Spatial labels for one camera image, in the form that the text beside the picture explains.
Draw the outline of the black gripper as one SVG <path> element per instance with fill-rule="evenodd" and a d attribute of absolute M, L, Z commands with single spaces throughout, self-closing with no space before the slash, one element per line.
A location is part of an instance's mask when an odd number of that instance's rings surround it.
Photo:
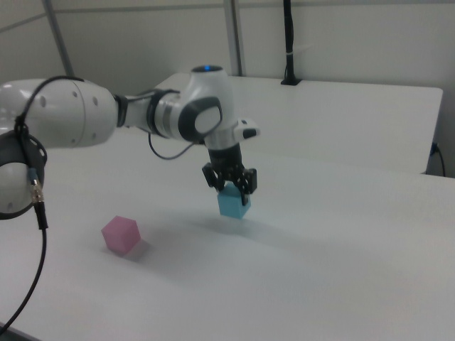
<path fill-rule="evenodd" d="M 208 186 L 221 192 L 225 181 L 233 182 L 239 190 L 242 205 L 246 206 L 257 189 L 257 170 L 243 166 L 240 144 L 220 150 L 209 149 L 208 153 L 210 163 L 202 167 Z"/>

